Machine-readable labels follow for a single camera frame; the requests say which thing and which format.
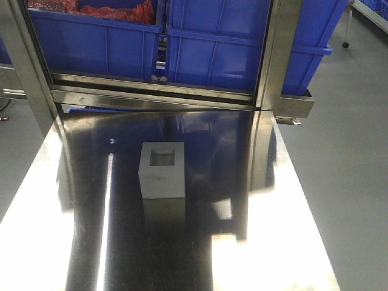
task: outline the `stainless steel table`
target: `stainless steel table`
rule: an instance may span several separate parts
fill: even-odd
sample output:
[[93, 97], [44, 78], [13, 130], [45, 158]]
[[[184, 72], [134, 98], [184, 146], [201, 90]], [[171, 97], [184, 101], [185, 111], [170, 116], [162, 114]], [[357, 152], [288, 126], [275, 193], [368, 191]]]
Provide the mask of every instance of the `stainless steel table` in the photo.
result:
[[[143, 200], [184, 142], [184, 208]], [[339, 290], [271, 112], [68, 113], [0, 225], [0, 290]]]

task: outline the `metal rail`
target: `metal rail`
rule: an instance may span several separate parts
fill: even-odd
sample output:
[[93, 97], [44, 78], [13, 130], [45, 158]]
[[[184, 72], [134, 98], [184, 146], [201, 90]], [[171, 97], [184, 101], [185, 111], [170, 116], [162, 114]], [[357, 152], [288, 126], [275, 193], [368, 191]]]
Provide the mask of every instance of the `metal rail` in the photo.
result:
[[385, 33], [388, 33], [388, 21], [370, 9], [367, 5], [361, 3], [359, 0], [356, 0], [353, 4], [353, 7], [356, 8], [366, 18], [371, 20], [374, 24], [376, 24], [379, 28], [381, 28]]
[[[210, 87], [174, 83], [145, 82], [103, 76], [80, 76], [52, 73], [51, 94], [54, 102], [137, 110], [253, 110], [253, 95], [247, 92], [226, 92]], [[0, 65], [0, 96], [27, 99], [15, 69]], [[281, 95], [276, 115], [308, 117], [314, 100], [306, 96]]]

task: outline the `cable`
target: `cable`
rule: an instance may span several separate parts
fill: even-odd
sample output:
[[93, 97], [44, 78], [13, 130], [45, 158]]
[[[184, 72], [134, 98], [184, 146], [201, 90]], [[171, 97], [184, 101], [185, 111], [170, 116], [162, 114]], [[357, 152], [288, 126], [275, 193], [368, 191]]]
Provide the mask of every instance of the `cable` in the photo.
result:
[[2, 109], [0, 109], [0, 112], [2, 112], [4, 109], [6, 109], [8, 107], [8, 105], [10, 105], [10, 103], [11, 103], [11, 99], [8, 99], [8, 102], [6, 103], [5, 106], [3, 106]]

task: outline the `metal frame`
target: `metal frame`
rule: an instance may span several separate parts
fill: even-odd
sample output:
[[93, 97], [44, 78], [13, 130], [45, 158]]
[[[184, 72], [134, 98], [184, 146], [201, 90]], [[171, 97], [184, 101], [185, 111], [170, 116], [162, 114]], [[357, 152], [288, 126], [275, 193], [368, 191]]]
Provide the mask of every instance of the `metal frame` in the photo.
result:
[[24, 1], [0, 1], [0, 36], [41, 132], [46, 135], [58, 109], [50, 93], [51, 76]]
[[283, 98], [281, 90], [303, 0], [273, 0], [256, 94], [106, 76], [49, 72], [24, 1], [0, 2], [0, 35], [12, 59], [0, 65], [0, 96], [27, 97], [43, 134], [56, 103], [143, 110], [271, 110], [286, 104], [306, 115], [305, 98]]
[[371, 20], [374, 24], [376, 24], [379, 28], [381, 28], [385, 33], [388, 33], [388, 21], [370, 9], [367, 5], [360, 2], [360, 0], [355, 0], [353, 7], [362, 13], [366, 18]]
[[261, 61], [256, 107], [276, 111], [303, 0], [273, 0], [264, 55]]

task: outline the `metal bracket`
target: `metal bracket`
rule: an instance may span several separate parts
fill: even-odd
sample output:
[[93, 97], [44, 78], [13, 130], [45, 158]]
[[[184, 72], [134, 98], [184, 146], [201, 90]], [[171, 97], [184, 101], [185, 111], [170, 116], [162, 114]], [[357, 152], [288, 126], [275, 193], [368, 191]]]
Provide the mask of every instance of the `metal bracket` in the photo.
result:
[[315, 100], [307, 91], [305, 96], [281, 95], [276, 116], [293, 118], [307, 118], [313, 108]]

